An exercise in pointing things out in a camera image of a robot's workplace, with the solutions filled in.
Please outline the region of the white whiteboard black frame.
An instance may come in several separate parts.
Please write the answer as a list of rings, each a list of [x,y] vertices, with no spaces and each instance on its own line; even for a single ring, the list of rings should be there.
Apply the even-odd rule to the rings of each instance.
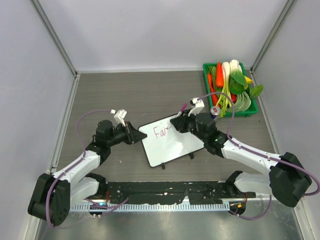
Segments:
[[[147,135],[142,145],[152,168],[204,148],[204,143],[196,136],[189,132],[180,133],[170,125],[174,117],[170,115],[138,128],[138,131]]]

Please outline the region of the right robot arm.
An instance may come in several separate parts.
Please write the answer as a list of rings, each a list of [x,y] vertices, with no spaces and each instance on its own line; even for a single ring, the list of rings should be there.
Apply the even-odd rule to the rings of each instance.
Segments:
[[[235,171],[225,186],[230,197],[236,198],[245,192],[261,193],[293,208],[312,184],[311,176],[294,154],[278,155],[246,145],[218,130],[208,113],[194,115],[185,111],[170,123],[179,133],[191,133],[201,140],[212,155],[237,161],[258,172]]]

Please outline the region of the magenta capped white marker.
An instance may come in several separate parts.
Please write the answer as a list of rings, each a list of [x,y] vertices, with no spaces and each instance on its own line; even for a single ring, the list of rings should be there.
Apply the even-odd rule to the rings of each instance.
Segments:
[[[175,115],[175,117],[178,118],[183,113],[183,111],[185,110],[185,108],[187,106],[188,106],[188,104],[184,103],[183,106],[180,108],[179,112]]]

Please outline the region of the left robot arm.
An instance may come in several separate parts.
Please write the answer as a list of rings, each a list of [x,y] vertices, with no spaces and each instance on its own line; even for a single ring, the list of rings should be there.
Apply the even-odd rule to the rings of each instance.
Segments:
[[[92,141],[76,160],[53,174],[43,173],[38,177],[28,214],[56,227],[82,200],[88,197],[102,199],[107,192],[106,179],[92,170],[107,160],[113,146],[120,143],[131,145],[145,138],[147,134],[135,129],[129,121],[117,126],[109,120],[100,121]]]

